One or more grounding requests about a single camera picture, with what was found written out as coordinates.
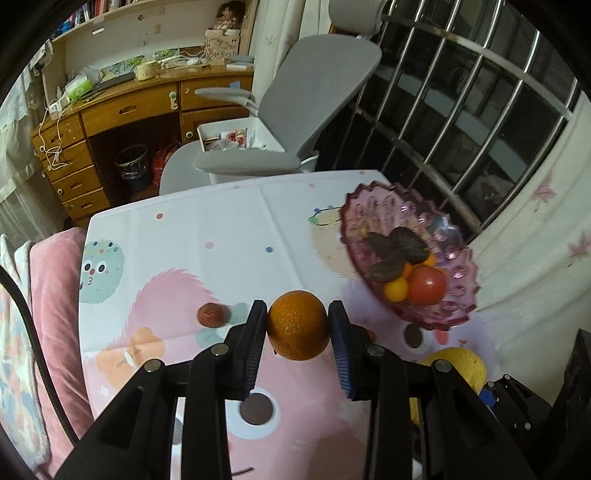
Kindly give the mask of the dark avocado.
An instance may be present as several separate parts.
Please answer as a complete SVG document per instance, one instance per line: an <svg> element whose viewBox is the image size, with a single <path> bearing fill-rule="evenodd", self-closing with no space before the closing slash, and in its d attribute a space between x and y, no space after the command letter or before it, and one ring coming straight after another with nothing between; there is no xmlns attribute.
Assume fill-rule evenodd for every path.
<svg viewBox="0 0 591 480"><path fill-rule="evenodd" d="M423 263L431 254L427 243L414 231L407 227L396 227L388 238L398 247L408 263L418 265Z"/></svg>

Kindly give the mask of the wooden bookshelf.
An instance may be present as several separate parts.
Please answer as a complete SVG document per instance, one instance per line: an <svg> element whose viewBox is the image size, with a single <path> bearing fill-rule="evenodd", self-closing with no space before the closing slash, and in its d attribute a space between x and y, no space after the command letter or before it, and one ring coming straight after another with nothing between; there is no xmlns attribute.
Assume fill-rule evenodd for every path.
<svg viewBox="0 0 591 480"><path fill-rule="evenodd" d="M96 80L123 75L152 60L166 66L223 65L245 52L255 1L89 1L73 15L80 23L50 41L41 75L51 104L81 72Z"/></svg>

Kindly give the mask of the dark pot under desk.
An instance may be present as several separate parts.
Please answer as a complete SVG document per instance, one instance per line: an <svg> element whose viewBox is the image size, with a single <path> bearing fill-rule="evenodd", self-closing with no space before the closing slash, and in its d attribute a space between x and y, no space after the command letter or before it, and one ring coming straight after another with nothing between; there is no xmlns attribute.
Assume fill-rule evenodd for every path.
<svg viewBox="0 0 591 480"><path fill-rule="evenodd" d="M114 164L119 169L123 180L137 180L147 172L145 158L148 148L143 144L135 144L124 148L117 156Z"/></svg>

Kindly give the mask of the white storage box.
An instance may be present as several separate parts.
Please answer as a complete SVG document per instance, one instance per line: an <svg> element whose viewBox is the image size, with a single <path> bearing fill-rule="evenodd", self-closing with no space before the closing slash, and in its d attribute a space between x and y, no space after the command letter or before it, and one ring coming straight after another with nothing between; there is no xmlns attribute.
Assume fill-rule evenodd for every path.
<svg viewBox="0 0 591 480"><path fill-rule="evenodd" d="M232 181L253 178L254 174L229 175L227 173L212 173L201 166L202 155L208 152L238 152L238 169L246 170L242 163L243 153L273 153L283 154L284 148L276 140L273 133L256 117L236 118L217 122L201 124L197 127L199 144L202 152L193 160L193 168L205 173L211 184L226 183Z"/></svg>

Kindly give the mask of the metal window bars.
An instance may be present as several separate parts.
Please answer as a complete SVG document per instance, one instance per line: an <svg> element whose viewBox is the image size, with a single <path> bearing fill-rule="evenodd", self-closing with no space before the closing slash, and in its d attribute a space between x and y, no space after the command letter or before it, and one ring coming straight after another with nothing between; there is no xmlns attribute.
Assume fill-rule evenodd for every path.
<svg viewBox="0 0 591 480"><path fill-rule="evenodd" d="M418 191L475 238L557 142L575 76L507 1L390 1L374 40L339 164Z"/></svg>

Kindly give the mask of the yellow pear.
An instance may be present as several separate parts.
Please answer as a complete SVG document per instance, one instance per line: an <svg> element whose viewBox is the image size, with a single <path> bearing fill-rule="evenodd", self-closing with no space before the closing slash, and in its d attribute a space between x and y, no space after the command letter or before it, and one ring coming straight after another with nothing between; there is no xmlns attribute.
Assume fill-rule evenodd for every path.
<svg viewBox="0 0 591 480"><path fill-rule="evenodd" d="M420 404L434 406L435 400L443 399L443 395L438 391L439 384L427 372L427 368L439 360L450 363L476 395L480 394L487 381L487 369L484 361L467 348L445 348L420 361L406 361L405 368L411 383L411 392L419 394L418 397L411 396L410 398L411 421L417 427L420 427L424 420Z"/></svg>

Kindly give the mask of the white lace cloth cover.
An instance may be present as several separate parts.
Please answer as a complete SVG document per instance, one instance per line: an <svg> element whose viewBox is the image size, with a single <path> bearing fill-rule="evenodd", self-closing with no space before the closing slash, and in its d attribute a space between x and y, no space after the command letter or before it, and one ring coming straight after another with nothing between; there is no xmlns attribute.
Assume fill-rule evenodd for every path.
<svg viewBox="0 0 591 480"><path fill-rule="evenodd" d="M43 113L40 77L26 67L1 104L1 232L17 246L51 236L66 220L34 155L31 133Z"/></svg>

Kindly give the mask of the white curtain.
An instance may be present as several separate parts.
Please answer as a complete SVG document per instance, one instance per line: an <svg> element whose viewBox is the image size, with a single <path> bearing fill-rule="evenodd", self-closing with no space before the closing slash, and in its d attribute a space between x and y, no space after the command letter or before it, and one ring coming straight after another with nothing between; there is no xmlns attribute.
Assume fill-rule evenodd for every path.
<svg viewBox="0 0 591 480"><path fill-rule="evenodd" d="M499 373L548 402L563 384L575 337L590 327L590 100L531 180L472 243L477 316Z"/></svg>

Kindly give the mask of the cartoon printed bed sheet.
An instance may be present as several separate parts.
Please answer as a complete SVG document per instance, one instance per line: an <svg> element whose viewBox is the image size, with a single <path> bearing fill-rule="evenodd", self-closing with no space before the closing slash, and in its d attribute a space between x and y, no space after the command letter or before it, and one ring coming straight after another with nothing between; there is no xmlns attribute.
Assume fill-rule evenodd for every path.
<svg viewBox="0 0 591 480"><path fill-rule="evenodd" d="M449 272L432 312L398 317L349 260L342 227L418 233ZM94 414L149 359L174 364L224 341L199 323L208 303L245 322L252 303L308 291L339 300L353 323L401 358L467 348L490 377L500 366L474 313L476 263L458 229L376 172L294 174L156 197L94 216L80 274L79 339ZM331 350L290 361L263 349L252 397L225 406L237 479L359 479L370 407L346 399Z"/></svg>

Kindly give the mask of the grey office chair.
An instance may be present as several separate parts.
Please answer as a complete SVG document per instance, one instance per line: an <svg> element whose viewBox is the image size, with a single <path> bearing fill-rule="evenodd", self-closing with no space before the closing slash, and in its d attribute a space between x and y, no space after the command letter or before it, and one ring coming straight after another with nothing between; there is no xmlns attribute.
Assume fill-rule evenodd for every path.
<svg viewBox="0 0 591 480"><path fill-rule="evenodd" d="M304 37L287 51L263 97L249 91L211 87L195 95L238 104L273 133L283 154L243 153L246 170L238 169L238 152L208 152L201 166L212 173L255 177L311 172L318 159L315 143L332 118L367 83L382 58L370 38L382 23L382 1L332 1L329 18L338 33ZM199 137L174 152L160 179L162 195L205 187L211 180L193 168L201 153Z"/></svg>

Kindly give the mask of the orange tangerine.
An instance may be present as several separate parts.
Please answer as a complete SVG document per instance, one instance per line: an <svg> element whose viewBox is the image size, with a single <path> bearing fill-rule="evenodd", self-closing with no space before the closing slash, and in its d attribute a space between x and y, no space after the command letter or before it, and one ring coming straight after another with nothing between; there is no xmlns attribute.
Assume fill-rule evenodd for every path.
<svg viewBox="0 0 591 480"><path fill-rule="evenodd" d="M408 295L409 284L406 278L400 277L396 280L384 283L384 297L392 303L405 301Z"/></svg>
<svg viewBox="0 0 591 480"><path fill-rule="evenodd" d="M423 265L435 268L438 265L437 256L434 253L431 253L423 262Z"/></svg>
<svg viewBox="0 0 591 480"><path fill-rule="evenodd" d="M270 307L266 333L276 354L291 361L311 360L329 344L325 306L308 291L284 293Z"/></svg>

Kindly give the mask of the small red lychee far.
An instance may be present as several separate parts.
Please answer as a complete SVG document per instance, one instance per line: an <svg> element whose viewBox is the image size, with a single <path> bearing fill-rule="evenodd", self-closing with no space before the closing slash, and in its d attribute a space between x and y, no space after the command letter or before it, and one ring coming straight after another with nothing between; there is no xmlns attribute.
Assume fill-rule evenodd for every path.
<svg viewBox="0 0 591 480"><path fill-rule="evenodd" d="M205 303L197 311L197 321L207 328L221 328L226 323L226 310L216 303Z"/></svg>

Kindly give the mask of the pink blanket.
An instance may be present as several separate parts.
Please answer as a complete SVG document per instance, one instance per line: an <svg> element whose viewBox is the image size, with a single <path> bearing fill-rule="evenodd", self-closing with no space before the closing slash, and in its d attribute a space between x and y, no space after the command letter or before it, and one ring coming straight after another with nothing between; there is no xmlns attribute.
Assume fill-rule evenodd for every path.
<svg viewBox="0 0 591 480"><path fill-rule="evenodd" d="M1 239L1 265L29 309L59 400L77 436L93 422L78 340L84 232L72 228L14 247ZM16 304L1 293L1 425L25 465L50 479L72 450L43 386Z"/></svg>

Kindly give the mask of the pink plastic fruit plate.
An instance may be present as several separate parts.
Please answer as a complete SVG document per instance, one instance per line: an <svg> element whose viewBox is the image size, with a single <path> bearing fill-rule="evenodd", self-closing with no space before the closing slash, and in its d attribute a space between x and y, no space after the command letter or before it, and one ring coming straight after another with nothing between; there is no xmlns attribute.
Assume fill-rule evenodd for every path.
<svg viewBox="0 0 591 480"><path fill-rule="evenodd" d="M370 292L399 318L448 330L476 309L477 265L449 216L416 191L378 181L346 195L341 234Z"/></svg>

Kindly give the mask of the red apple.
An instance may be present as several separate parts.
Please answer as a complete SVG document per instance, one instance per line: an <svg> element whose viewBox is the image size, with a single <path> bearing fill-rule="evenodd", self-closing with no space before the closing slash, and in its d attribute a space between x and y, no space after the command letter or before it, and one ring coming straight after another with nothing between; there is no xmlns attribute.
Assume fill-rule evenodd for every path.
<svg viewBox="0 0 591 480"><path fill-rule="evenodd" d="M408 278L406 301L418 306L435 305L444 299L447 290L448 276L444 270L419 265Z"/></svg>

